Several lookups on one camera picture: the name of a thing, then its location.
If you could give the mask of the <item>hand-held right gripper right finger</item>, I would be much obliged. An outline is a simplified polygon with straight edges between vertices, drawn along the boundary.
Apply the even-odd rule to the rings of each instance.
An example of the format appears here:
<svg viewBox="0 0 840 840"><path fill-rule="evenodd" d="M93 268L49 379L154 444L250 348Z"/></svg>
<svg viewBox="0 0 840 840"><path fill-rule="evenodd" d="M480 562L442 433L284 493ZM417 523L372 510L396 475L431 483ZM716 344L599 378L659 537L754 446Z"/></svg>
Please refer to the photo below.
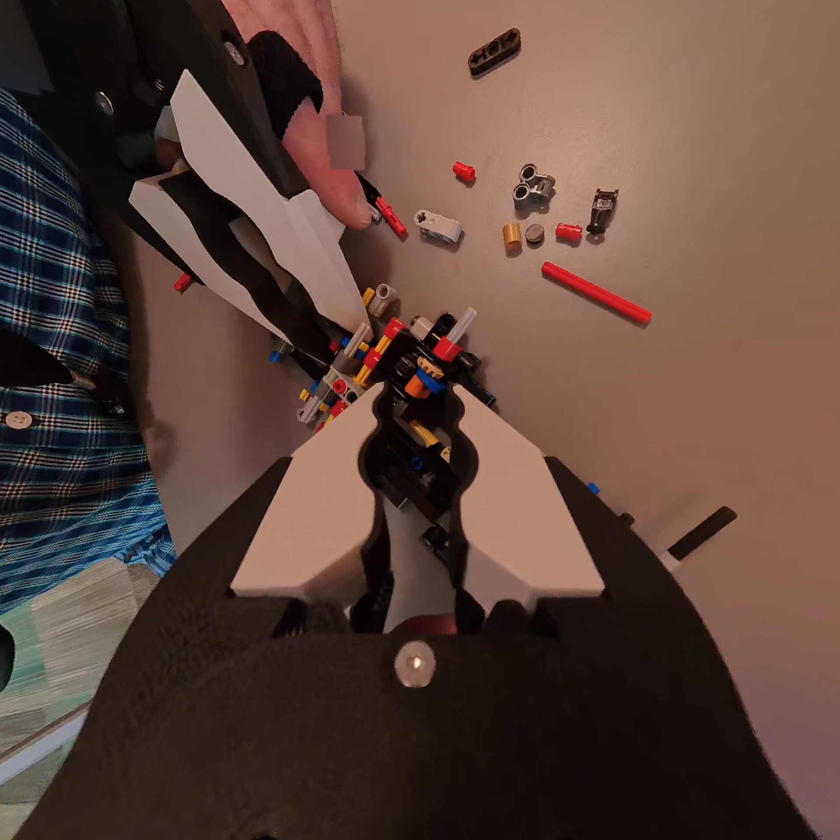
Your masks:
<svg viewBox="0 0 840 840"><path fill-rule="evenodd" d="M458 430L477 455L459 502L467 542L464 589L482 606L597 597L604 582L542 451L462 385Z"/></svg>

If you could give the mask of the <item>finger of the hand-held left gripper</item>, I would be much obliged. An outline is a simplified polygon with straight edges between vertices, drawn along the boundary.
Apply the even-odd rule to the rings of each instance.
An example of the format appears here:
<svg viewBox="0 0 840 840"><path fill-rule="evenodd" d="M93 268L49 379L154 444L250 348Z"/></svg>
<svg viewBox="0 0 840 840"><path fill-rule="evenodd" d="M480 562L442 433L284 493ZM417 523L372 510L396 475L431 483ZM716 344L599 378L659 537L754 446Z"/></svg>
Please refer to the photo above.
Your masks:
<svg viewBox="0 0 840 840"><path fill-rule="evenodd" d="M189 70L178 80L171 106L187 163L250 218L276 263L303 285L315 309L349 331L369 323L340 247L343 225L318 195L311 189L292 198L281 195Z"/></svg>
<svg viewBox="0 0 840 840"><path fill-rule="evenodd" d="M262 171L174 171L137 181L129 204L193 279L331 362L343 330L343 226L312 190L283 196Z"/></svg>

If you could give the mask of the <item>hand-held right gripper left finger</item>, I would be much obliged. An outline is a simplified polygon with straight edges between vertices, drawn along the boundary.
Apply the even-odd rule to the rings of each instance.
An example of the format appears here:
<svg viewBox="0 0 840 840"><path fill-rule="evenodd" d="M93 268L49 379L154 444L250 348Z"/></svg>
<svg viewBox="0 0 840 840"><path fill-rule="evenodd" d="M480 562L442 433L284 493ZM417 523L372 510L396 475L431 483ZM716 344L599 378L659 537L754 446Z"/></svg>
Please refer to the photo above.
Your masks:
<svg viewBox="0 0 840 840"><path fill-rule="evenodd" d="M330 602L353 627L383 627L394 589L384 502L366 456L381 453L372 386L290 458L231 583L238 597Z"/></svg>

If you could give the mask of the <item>multicoloured lego technic model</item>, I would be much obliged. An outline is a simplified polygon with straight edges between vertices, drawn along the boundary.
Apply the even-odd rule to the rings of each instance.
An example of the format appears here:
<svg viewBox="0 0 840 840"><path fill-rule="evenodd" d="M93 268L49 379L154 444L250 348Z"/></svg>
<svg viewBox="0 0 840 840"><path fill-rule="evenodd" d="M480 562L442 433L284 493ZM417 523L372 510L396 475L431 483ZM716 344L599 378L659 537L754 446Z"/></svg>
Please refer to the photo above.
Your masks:
<svg viewBox="0 0 840 840"><path fill-rule="evenodd" d="M423 533L426 546L448 568L449 532L439 523L451 508L456 474L450 464L450 444L441 434L448 385L462 386L488 408L496 397L476 379L481 358L449 338L459 320L444 312L430 322L420 316L409 324L399 318L382 321L396 298L393 287L367 288L362 303L380 328L363 340L349 372L338 363L348 360L350 338L329 344L327 363L313 359L287 339L274 337L269 362L292 359L311 378L300 393L300 420L314 431L341 414L362 392L383 382L391 389L385 422L385 462L374 470L375 484L397 508L414 505L430 522Z"/></svg>

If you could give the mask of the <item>long red lego axle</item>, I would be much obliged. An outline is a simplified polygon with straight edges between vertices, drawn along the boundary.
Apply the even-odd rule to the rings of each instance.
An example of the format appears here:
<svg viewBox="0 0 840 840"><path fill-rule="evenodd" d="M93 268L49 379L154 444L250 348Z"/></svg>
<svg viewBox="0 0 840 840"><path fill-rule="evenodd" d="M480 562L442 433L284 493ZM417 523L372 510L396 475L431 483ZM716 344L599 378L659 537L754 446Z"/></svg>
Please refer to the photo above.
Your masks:
<svg viewBox="0 0 840 840"><path fill-rule="evenodd" d="M636 303L633 303L623 297L611 292L603 287L583 279L580 276L561 268L549 261L542 264L541 272L544 277L553 281L554 283L569 289L584 298L604 306L612 312L619 314L626 319L630 319L635 323L641 325L648 325L653 313Z"/></svg>

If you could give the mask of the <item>black lego beam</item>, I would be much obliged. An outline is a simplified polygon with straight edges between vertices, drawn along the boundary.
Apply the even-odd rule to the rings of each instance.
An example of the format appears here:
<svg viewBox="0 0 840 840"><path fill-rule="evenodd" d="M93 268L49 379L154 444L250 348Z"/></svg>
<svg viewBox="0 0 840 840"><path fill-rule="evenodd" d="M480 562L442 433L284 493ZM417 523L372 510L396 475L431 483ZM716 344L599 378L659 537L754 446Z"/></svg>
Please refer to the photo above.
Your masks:
<svg viewBox="0 0 840 840"><path fill-rule="evenodd" d="M467 67L473 78L481 77L516 56L522 48L518 28L510 28L469 54Z"/></svg>

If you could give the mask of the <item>small black lego connector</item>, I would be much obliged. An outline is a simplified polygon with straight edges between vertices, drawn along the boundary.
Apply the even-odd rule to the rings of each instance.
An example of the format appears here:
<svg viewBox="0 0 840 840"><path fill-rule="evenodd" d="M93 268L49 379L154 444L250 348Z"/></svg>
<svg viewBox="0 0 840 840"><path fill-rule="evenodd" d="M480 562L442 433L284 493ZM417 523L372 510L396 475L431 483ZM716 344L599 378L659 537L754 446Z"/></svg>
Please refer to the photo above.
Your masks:
<svg viewBox="0 0 840 840"><path fill-rule="evenodd" d="M591 219L585 231L592 237L603 236L616 209L619 190L597 188L591 205Z"/></svg>

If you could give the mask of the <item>grey double lego connector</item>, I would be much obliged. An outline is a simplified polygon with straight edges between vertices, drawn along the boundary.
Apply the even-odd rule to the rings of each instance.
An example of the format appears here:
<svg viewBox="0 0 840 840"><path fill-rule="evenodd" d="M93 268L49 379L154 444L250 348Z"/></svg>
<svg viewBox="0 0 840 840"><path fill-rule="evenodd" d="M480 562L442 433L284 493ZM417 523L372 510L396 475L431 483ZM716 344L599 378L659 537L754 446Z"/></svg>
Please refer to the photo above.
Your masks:
<svg viewBox="0 0 840 840"><path fill-rule="evenodd" d="M513 206L524 212L532 207L550 205L555 184L556 179L539 173L536 164L525 164L519 172L519 183L512 191Z"/></svg>

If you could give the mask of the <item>person's left hand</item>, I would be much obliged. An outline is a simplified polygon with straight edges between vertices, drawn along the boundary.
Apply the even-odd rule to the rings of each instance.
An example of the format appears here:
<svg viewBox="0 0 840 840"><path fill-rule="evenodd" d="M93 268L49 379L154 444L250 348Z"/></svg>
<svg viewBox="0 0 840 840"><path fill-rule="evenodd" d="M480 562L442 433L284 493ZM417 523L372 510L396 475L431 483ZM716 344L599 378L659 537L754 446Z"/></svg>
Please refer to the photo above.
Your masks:
<svg viewBox="0 0 840 840"><path fill-rule="evenodd" d="M322 205L342 224L371 223L361 182L333 167L328 116L340 115L341 53L328 1L224 1L246 43L271 128Z"/></svg>

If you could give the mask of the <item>blue plaid shirt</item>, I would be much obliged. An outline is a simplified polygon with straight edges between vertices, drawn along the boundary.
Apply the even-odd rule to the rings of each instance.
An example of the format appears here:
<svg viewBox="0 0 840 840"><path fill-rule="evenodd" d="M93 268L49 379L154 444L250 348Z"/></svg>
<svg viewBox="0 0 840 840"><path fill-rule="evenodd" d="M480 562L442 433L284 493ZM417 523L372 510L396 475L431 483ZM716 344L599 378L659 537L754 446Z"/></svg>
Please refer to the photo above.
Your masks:
<svg viewBox="0 0 840 840"><path fill-rule="evenodd" d="M2 613L115 558L158 575L175 561L137 421L74 380L128 383L131 330L118 273L66 161L1 94L1 321L68 373L12 385L2 352Z"/></svg>

